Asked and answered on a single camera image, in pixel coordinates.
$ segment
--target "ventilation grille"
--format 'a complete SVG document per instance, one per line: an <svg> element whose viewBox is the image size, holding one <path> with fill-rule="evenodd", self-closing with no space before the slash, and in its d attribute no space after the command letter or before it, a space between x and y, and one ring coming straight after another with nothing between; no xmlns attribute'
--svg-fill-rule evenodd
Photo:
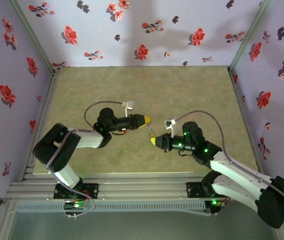
<svg viewBox="0 0 284 240"><path fill-rule="evenodd" d="M17 211L20 213L56 213L64 212L62 202L21 203ZM149 202L97 202L93 212L158 212L205 210L204 201L149 201Z"/></svg>

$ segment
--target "floral wallpaper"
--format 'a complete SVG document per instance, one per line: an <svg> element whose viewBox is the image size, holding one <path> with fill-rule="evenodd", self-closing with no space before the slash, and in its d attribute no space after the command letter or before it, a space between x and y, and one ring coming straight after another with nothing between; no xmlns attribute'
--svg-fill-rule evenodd
<svg viewBox="0 0 284 240"><path fill-rule="evenodd" d="M271 5L233 74L262 167L284 177L284 1Z"/></svg>
<svg viewBox="0 0 284 240"><path fill-rule="evenodd" d="M261 0L17 2L60 69L230 65Z"/></svg>
<svg viewBox="0 0 284 240"><path fill-rule="evenodd" d="M0 0L0 206L23 170L49 77L18 17Z"/></svg>

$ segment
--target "white connector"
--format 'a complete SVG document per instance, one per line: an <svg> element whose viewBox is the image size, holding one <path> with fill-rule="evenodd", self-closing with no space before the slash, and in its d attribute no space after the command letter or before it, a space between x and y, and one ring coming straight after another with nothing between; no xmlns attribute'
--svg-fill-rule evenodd
<svg viewBox="0 0 284 240"><path fill-rule="evenodd" d="M127 110L133 110L134 101L123 102L122 106L125 107L125 116L127 117Z"/></svg>
<svg viewBox="0 0 284 240"><path fill-rule="evenodd" d="M175 125L176 125L176 121L175 119L168 119L166 121L164 121L165 127L166 129L171 129L171 137L173 138L176 133L174 131Z"/></svg>

